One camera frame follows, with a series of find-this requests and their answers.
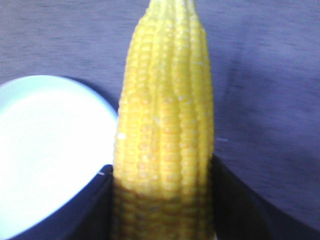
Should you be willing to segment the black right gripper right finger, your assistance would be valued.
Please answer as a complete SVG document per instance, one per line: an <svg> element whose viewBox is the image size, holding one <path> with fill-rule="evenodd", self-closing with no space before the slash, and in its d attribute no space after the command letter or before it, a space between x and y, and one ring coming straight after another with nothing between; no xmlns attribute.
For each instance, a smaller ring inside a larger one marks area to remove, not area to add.
<svg viewBox="0 0 320 240"><path fill-rule="evenodd" d="M284 213L212 158L214 225L219 240L315 240L317 230Z"/></svg>

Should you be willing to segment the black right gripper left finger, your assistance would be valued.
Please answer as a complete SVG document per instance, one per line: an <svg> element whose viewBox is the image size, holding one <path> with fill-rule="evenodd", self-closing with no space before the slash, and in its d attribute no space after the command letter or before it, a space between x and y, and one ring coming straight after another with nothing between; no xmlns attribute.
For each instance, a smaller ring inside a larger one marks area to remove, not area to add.
<svg viewBox="0 0 320 240"><path fill-rule="evenodd" d="M69 202L16 240L109 240L113 167L105 165Z"/></svg>

